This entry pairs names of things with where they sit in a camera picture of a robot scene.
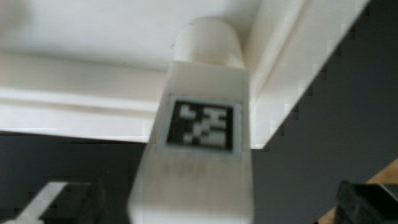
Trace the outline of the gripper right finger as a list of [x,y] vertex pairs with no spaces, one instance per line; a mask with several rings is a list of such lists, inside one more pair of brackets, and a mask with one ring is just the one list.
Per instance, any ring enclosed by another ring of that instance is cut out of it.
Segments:
[[339,183],[334,224],[398,224],[398,184]]

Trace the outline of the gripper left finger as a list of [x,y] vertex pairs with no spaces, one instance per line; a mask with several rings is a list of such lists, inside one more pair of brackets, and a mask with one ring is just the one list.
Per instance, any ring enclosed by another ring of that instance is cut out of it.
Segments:
[[89,182],[48,182],[18,215],[2,224],[82,224],[91,210]]

